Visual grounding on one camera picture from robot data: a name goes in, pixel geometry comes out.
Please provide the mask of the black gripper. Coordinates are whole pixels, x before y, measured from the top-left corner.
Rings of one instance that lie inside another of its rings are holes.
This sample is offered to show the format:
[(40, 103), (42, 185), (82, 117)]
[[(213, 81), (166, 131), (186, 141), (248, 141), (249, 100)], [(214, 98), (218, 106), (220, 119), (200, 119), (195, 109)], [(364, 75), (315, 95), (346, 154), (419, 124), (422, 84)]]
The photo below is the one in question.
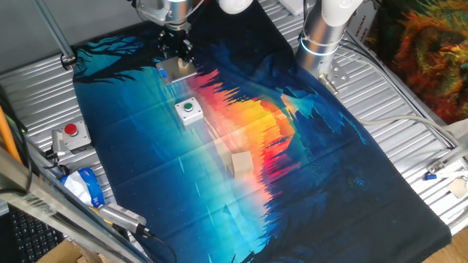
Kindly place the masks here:
[(159, 34), (158, 41), (158, 48), (166, 59), (183, 58), (186, 64), (193, 62), (193, 46), (185, 30), (173, 31), (164, 28)]

